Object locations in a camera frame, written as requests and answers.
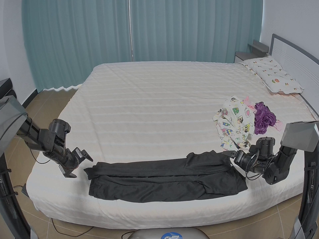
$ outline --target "white label sticker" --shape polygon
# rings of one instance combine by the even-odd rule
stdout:
[[[76,148],[75,151],[77,152],[77,154],[79,155],[80,158],[83,157],[81,151],[78,148]]]
[[[59,165],[59,168],[60,168],[61,172],[62,172],[63,174],[65,174],[65,171],[64,171],[64,169],[63,169],[63,167],[62,167],[61,165]]]

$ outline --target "teal curtain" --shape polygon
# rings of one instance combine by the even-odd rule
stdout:
[[[78,85],[94,66],[132,61],[129,0],[22,0],[38,91]]]
[[[263,0],[130,0],[134,61],[234,62],[259,40]]]

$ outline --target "gray nightstand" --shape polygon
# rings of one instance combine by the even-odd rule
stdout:
[[[234,63],[242,62],[246,59],[266,57],[269,47],[257,40],[253,40],[253,44],[248,44],[251,52],[236,51]]]

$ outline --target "white pillow with floral print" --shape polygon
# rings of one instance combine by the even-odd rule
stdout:
[[[304,90],[270,55],[247,59],[240,63],[258,75],[271,92],[290,94],[301,93]]]

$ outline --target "gray headboard frame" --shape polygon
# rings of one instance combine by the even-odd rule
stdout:
[[[291,46],[292,48],[298,50],[299,52],[301,52],[302,54],[304,54],[305,56],[307,56],[308,58],[310,58],[312,61],[314,61],[316,64],[319,65],[319,59],[314,57],[313,55],[311,55],[309,52],[305,51],[304,49],[300,48],[299,46],[293,44],[292,42],[276,35],[276,34],[272,34],[272,38],[271,38],[271,45],[270,45],[270,51],[269,54],[272,55],[272,50],[273,50],[273,46],[274,46],[274,40],[278,39],[282,42],[284,42],[285,44]],[[309,102],[302,96],[302,94],[300,94],[300,96],[303,98],[303,100],[305,100],[305,102],[311,107],[311,109],[317,114],[317,116],[319,117],[318,112],[309,104]]]

